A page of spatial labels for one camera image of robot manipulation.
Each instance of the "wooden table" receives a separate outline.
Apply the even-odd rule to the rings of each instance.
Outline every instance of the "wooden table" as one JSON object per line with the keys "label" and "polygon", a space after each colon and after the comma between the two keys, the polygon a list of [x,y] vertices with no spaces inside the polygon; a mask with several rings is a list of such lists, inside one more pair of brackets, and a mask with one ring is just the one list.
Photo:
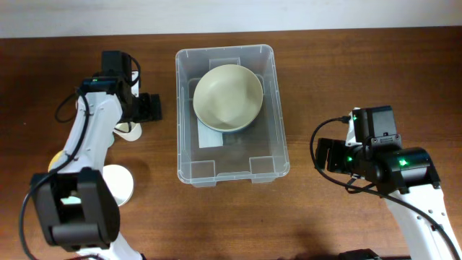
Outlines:
{"label": "wooden table", "polygon": [[[267,184],[194,188],[176,167],[175,54],[183,48],[267,43],[277,76],[291,170]],[[286,259],[371,248],[407,255],[385,202],[348,195],[313,169],[308,139],[327,118],[353,107],[392,105],[405,147],[424,147],[442,179],[445,203],[462,242],[462,28],[313,30],[200,35],[137,35],[0,40],[0,255],[24,259],[19,207],[33,173],[47,169],[71,123],[56,106],[100,68],[103,50],[139,60],[142,91],[159,93],[164,119],[143,125],[136,142],[116,139],[106,163],[134,174],[121,207],[121,232],[148,259]],[[343,139],[345,125],[320,137]],[[347,176],[337,175],[345,181]],[[44,242],[32,204],[25,229],[40,259],[71,257]]]}

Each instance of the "paper cup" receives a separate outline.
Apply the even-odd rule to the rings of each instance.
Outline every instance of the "paper cup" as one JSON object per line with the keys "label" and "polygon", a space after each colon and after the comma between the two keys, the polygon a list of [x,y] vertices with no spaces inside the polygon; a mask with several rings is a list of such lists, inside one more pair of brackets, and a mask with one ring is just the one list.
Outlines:
{"label": "paper cup", "polygon": [[124,205],[131,198],[134,180],[127,168],[120,165],[106,165],[103,167],[103,179],[118,206]]}
{"label": "paper cup", "polygon": [[141,125],[139,123],[131,122],[131,131],[128,132],[128,123],[118,123],[114,128],[114,133],[118,134],[125,140],[132,142],[141,136]]}

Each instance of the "beige bowl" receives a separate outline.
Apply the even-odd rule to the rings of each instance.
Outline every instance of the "beige bowl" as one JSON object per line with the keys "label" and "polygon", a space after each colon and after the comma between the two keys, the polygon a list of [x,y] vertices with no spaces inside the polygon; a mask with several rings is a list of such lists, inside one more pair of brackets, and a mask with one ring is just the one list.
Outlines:
{"label": "beige bowl", "polygon": [[263,89],[256,75],[239,65],[212,69],[199,81],[193,106],[199,120],[211,129],[237,131],[260,112]]}

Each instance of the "clear plastic bin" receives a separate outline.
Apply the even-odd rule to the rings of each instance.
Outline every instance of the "clear plastic bin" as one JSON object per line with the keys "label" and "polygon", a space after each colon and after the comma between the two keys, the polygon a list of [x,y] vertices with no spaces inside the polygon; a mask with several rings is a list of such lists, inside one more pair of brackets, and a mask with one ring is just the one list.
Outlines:
{"label": "clear plastic bin", "polygon": [[[199,80],[224,64],[250,69],[263,86],[263,105],[243,130],[221,133],[201,125],[193,109]],[[290,169],[273,49],[268,45],[185,49],[176,55],[178,177],[195,187],[251,179],[265,183]]]}

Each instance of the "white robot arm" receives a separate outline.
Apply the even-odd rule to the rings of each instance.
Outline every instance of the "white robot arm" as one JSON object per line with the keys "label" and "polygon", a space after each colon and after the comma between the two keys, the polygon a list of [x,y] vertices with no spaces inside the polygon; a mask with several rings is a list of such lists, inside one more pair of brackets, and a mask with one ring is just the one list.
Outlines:
{"label": "white robot arm", "polygon": [[[314,136],[330,121],[349,124],[346,141],[321,138],[314,156]],[[391,107],[355,108],[349,116],[330,121],[315,130],[310,144],[315,168],[321,175],[349,193],[367,192],[386,198],[412,259],[460,259],[461,248],[449,223],[435,166],[422,148],[402,149]],[[350,182],[328,177],[323,172],[326,161],[328,171],[349,174]],[[371,184],[351,186],[358,178]]]}
{"label": "white robot arm", "polygon": [[[144,256],[133,250],[119,233],[120,213],[101,173],[116,124],[160,120],[158,95],[132,95],[140,83],[131,79],[131,62],[136,60],[120,51],[103,52],[102,71],[85,79],[78,89],[77,115],[63,155],[49,173],[35,174],[31,191],[45,240],[51,246],[99,259],[134,259]],[[77,196],[80,202],[64,203]],[[20,217],[23,222],[24,210]],[[35,257],[20,237],[29,258]]]}

